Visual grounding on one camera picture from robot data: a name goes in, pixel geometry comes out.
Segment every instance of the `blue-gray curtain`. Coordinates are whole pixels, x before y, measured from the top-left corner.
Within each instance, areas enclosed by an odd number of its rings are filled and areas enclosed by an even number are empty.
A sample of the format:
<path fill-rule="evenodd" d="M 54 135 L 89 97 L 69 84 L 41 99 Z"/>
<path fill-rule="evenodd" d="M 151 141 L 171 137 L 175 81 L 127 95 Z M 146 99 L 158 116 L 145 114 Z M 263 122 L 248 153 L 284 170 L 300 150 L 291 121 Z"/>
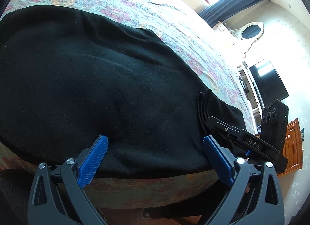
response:
<path fill-rule="evenodd" d="M 214 27 L 218 21 L 225 20 L 261 1 L 263 0 L 219 0 L 202 10 L 199 15 L 211 27 Z"/>

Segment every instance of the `bed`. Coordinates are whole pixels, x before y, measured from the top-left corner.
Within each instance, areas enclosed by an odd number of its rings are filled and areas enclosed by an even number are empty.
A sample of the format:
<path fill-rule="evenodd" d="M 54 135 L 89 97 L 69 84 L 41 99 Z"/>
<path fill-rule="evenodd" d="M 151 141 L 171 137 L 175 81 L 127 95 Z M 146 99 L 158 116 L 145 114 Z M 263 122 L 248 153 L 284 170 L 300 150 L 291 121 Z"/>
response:
<path fill-rule="evenodd" d="M 215 32 L 180 0 L 11 0 L 1 18 L 32 5 L 75 8 L 127 26 L 151 29 L 220 99 L 243 112 L 247 130 L 254 133 L 245 94 L 235 69 L 216 49 Z M 34 173 L 36 166 L 23 161 L 0 143 L 0 170 L 10 168 Z M 196 196 L 217 179 L 214 170 L 164 179 L 94 178 L 85 192 L 96 207 L 156 207 Z"/>

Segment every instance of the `television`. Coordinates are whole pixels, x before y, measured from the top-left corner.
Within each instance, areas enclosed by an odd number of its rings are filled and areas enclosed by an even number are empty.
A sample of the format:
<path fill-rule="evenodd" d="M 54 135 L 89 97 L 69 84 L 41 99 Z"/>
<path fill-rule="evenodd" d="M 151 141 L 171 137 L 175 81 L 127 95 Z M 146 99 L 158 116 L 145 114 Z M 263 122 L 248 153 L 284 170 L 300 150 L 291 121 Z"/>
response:
<path fill-rule="evenodd" d="M 250 72 L 254 78 L 256 89 L 258 89 L 259 99 L 263 101 L 265 107 L 272 104 L 276 99 L 283 100 L 289 94 L 268 58 L 251 66 Z"/>

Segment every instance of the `orange-brown wooden cabinet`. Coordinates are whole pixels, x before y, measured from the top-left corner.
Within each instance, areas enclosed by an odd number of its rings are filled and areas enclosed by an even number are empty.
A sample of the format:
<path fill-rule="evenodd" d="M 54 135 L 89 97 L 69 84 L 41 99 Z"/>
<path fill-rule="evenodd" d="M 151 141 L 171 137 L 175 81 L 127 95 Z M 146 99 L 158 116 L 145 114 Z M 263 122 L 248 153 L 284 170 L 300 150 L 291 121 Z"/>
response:
<path fill-rule="evenodd" d="M 279 177 L 303 168 L 303 148 L 298 119 L 287 125 L 283 156 L 287 158 L 288 163 L 285 172 L 278 174 Z"/>

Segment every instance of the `blue textured pad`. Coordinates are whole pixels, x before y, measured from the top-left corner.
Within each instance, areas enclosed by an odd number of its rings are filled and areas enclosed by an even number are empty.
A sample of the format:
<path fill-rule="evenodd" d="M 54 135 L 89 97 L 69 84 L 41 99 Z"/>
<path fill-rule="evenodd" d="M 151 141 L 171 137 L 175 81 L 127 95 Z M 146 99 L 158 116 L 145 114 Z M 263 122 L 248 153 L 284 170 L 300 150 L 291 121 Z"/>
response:
<path fill-rule="evenodd" d="M 206 136 L 203 139 L 203 148 L 222 183 L 231 186 L 234 183 L 234 169 L 226 158 L 225 152 L 215 140 Z"/>
<path fill-rule="evenodd" d="M 80 166 L 77 182 L 82 189 L 92 181 L 107 150 L 108 138 L 102 136 Z"/>

